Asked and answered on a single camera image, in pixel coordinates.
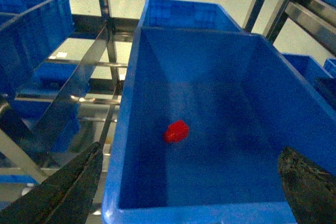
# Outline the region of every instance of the stainless steel frame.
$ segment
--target stainless steel frame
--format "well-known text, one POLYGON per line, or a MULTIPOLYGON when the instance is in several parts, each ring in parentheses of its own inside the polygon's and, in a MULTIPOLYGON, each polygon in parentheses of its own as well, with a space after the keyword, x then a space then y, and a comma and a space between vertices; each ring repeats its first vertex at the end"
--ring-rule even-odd
MULTIPOLYGON (((245 31, 252 31, 257 16, 265 0, 253 0, 244 21, 245 31)), ((110 123, 116 122, 115 107, 120 104, 118 97, 122 92, 122 83, 119 80, 118 68, 126 68, 126 64, 117 62, 115 41, 132 42, 134 30, 138 19, 111 17, 109 0, 99 0, 101 16, 73 15, 75 32, 71 38, 95 39, 94 43, 84 55, 81 61, 48 59, 47 62, 67 63, 78 65, 70 79, 62 87, 55 97, 34 97, 24 94, 17 96, 18 100, 47 101, 52 102, 43 118, 38 122, 33 132, 41 138, 56 139, 57 135, 47 132, 48 123, 55 118, 59 103, 72 105, 73 103, 90 103, 109 105, 106 119, 94 117, 82 117, 81 121, 104 123, 99 142, 103 145, 107 137, 110 123), (102 53, 107 48, 109 62, 99 62, 102 53), (94 67, 109 67, 112 80, 92 80, 90 76, 94 67), (108 94, 111 99, 81 97, 84 89, 83 83, 99 81, 105 82, 96 88, 101 94, 108 94)), ((320 0, 279 0, 271 19, 269 20, 264 35, 274 42, 287 18, 291 18, 296 24, 306 30, 319 43, 324 45, 333 54, 336 54, 336 11, 320 0)), ((0 117, 7 107, 0 106, 0 117)), ((64 125, 66 118, 56 122, 58 127, 64 125)), ((23 175, 27 174, 41 183, 46 177, 54 173, 58 168, 39 167, 7 134, 0 130, 0 152, 5 154, 17 167, 0 168, 0 174, 23 175)), ((107 172, 109 153, 105 152, 103 173, 107 172)))

